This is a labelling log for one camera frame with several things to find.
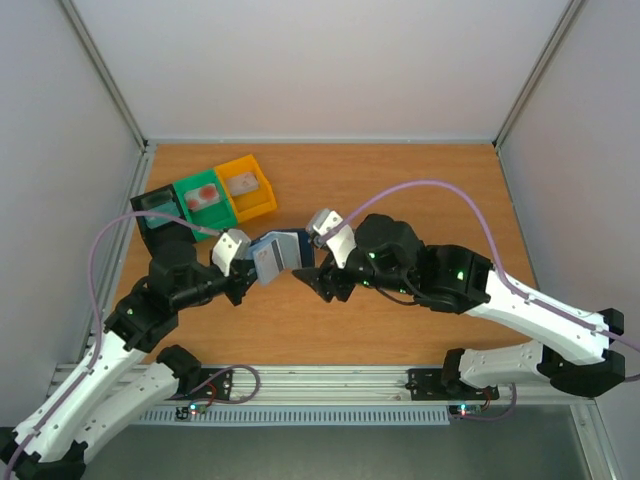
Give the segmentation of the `grey striped credit card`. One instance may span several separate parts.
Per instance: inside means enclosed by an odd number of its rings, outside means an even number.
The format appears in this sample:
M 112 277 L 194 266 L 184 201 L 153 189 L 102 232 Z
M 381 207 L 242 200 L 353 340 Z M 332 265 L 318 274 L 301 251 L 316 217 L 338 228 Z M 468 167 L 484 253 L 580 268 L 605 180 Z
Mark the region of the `grey striped credit card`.
M 277 239 L 262 241 L 251 249 L 258 281 L 267 285 L 284 271 L 284 260 Z

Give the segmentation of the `blue card holder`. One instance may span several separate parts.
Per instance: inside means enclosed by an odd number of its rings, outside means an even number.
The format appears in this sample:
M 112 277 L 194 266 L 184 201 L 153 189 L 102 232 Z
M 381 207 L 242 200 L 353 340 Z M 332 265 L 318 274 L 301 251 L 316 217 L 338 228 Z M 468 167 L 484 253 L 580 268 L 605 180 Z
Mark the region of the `blue card holder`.
M 284 260 L 283 272 L 315 266 L 315 253 L 310 244 L 310 236 L 304 229 L 271 230 L 267 232 L 251 243 L 248 250 L 248 259 L 252 260 L 251 249 L 253 246 L 269 239 L 277 239 L 279 241 Z

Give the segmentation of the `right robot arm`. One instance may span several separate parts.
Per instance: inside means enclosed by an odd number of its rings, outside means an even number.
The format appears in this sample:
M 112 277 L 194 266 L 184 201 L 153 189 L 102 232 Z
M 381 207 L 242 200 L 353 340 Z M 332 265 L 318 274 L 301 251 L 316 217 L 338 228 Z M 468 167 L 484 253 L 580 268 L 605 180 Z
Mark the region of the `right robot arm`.
M 493 350 L 451 349 L 440 384 L 451 397 L 500 384 L 548 383 L 579 397 L 598 397 L 626 377 L 623 355 L 611 335 L 623 332 L 615 309 L 581 312 L 508 275 L 488 258 L 458 245 L 427 245 L 411 226 L 370 214 L 357 227 L 320 211 L 307 227 L 313 242 L 328 235 L 328 254 L 294 276 L 324 301 L 345 302 L 358 287 L 411 296 L 411 305 L 490 320 L 529 342 Z

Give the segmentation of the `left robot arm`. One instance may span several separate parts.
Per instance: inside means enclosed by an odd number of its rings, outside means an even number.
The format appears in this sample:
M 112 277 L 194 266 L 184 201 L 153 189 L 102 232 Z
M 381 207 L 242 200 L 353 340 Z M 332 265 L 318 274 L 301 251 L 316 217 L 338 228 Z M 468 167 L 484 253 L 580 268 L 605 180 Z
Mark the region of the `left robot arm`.
M 162 400 L 217 395 L 202 364 L 179 345 L 119 391 L 114 385 L 178 325 L 180 311 L 206 305 L 219 295 L 239 305 L 256 275 L 249 239 L 232 230 L 222 236 L 209 265 L 198 262 L 189 243 L 157 250 L 149 273 L 99 324 L 94 345 L 55 393 L 31 416 L 1 431 L 7 479 L 79 479 L 98 452 Z

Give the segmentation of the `red white card in bin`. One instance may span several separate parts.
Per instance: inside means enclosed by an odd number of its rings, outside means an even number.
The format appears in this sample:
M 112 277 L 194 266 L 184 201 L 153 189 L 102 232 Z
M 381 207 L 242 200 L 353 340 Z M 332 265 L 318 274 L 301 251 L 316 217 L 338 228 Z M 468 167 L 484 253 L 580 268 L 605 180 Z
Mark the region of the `red white card in bin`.
M 192 212 L 209 208 L 221 200 L 218 188 L 214 183 L 186 191 L 183 198 L 188 210 Z

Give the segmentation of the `card in yellow bin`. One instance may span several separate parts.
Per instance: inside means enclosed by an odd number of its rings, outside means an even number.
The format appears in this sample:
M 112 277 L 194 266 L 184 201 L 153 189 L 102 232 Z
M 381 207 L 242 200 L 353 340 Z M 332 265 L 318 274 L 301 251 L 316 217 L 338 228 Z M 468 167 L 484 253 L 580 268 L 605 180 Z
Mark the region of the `card in yellow bin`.
M 260 183 L 253 172 L 243 172 L 230 177 L 227 180 L 227 187 L 232 197 L 238 197 L 257 191 L 260 188 Z

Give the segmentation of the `teal card in black bin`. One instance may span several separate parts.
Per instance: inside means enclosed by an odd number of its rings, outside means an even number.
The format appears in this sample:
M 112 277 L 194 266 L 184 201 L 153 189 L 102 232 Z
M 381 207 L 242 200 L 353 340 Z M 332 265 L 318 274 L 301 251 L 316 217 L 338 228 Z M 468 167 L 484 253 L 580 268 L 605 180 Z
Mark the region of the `teal card in black bin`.
M 160 204 L 153 208 L 145 207 L 144 210 L 149 212 L 149 215 L 143 218 L 143 223 L 150 230 L 160 228 L 170 223 L 171 220 L 168 218 L 168 215 L 172 217 L 180 216 L 179 208 L 176 203 L 172 201 Z

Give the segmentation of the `yellow plastic bin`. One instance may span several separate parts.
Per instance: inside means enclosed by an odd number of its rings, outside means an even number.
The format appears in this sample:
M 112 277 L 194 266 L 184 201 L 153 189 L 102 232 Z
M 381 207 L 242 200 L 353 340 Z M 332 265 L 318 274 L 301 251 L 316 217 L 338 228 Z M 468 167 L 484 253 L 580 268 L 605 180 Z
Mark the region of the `yellow plastic bin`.
M 273 188 L 253 155 L 217 165 L 214 172 L 230 198 L 239 223 L 277 209 Z

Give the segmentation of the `green plastic bin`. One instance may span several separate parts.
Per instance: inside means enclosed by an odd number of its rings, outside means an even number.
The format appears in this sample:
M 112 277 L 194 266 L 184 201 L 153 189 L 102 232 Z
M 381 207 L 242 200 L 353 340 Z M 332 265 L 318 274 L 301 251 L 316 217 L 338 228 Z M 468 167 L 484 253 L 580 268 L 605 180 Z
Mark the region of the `green plastic bin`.
M 223 230 L 238 224 L 230 197 L 213 169 L 178 180 L 173 187 L 190 223 L 208 230 Z

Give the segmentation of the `black plastic bin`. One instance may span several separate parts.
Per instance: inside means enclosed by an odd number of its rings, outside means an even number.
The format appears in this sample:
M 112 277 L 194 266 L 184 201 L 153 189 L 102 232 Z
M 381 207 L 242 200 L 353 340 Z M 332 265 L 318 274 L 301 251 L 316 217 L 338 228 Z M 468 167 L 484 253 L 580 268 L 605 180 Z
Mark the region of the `black plastic bin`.
M 158 213 L 163 213 L 182 220 L 187 219 L 173 185 L 165 185 L 132 197 L 130 204 L 133 211 L 150 212 L 148 216 L 136 218 L 142 241 L 150 254 L 154 254 L 159 247 L 170 241 L 195 243 L 194 234 L 189 227 L 158 216 Z

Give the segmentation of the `aluminium front rail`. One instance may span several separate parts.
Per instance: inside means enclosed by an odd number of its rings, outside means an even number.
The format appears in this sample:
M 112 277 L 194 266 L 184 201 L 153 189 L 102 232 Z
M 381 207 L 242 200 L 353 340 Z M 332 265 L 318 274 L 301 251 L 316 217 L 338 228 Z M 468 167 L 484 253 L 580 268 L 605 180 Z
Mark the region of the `aluminium front rail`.
M 62 364 L 54 370 L 45 399 L 53 395 L 57 388 L 71 373 L 75 365 Z M 261 379 L 261 388 L 250 402 L 239 406 L 316 406 L 316 405 L 400 405 L 412 404 L 412 397 L 405 384 L 409 381 L 407 370 L 419 368 L 408 365 L 383 366 L 304 366 L 304 365 L 267 365 L 254 367 Z M 115 393 L 126 384 L 144 373 L 147 365 L 137 365 L 120 377 L 112 387 Z M 232 400 L 248 396 L 255 386 L 251 373 L 235 370 L 232 377 L 230 398 Z M 593 404 L 594 400 L 570 396 L 553 389 L 550 385 L 531 384 L 516 387 L 517 406 L 523 405 L 574 405 Z M 499 398 L 491 400 L 490 406 L 508 406 L 512 391 L 508 385 L 499 386 Z M 486 397 L 480 394 L 476 400 L 436 400 L 436 405 L 454 405 L 459 403 L 482 405 Z

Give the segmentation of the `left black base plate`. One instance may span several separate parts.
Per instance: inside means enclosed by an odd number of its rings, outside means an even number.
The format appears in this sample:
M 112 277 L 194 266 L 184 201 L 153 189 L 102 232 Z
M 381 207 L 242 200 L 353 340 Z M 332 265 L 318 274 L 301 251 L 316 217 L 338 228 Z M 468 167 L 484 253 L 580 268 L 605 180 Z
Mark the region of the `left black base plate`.
M 212 395 L 215 395 L 215 401 L 228 401 L 232 382 L 232 369 L 203 368 L 196 382 L 196 385 L 201 385 L 201 387 L 187 395 L 176 393 L 171 397 L 171 400 L 208 401 Z

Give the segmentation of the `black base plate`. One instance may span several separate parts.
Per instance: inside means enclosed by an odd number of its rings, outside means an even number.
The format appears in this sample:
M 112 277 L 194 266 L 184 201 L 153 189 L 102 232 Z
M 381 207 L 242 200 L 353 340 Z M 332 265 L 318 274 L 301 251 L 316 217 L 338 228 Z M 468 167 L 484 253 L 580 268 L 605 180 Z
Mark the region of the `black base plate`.
M 412 401 L 493 401 L 500 398 L 497 387 L 478 389 L 458 381 L 452 386 L 445 386 L 441 377 L 441 368 L 411 368 L 407 370 L 405 389 Z
M 215 395 L 215 401 L 228 401 L 232 382 L 232 369 L 203 368 L 196 382 L 196 385 L 201 385 L 201 387 L 187 395 L 176 393 L 171 397 L 171 400 L 208 401 L 212 395 Z

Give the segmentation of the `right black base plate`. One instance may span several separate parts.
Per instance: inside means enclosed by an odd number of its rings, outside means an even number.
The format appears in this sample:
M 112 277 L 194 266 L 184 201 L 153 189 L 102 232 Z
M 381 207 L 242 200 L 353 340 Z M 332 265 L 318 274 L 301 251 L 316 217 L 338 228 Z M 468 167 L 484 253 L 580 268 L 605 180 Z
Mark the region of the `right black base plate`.
M 411 368 L 407 370 L 405 389 L 412 401 L 493 401 L 500 398 L 497 387 L 478 389 L 458 381 L 452 386 L 445 386 L 441 377 L 441 368 Z

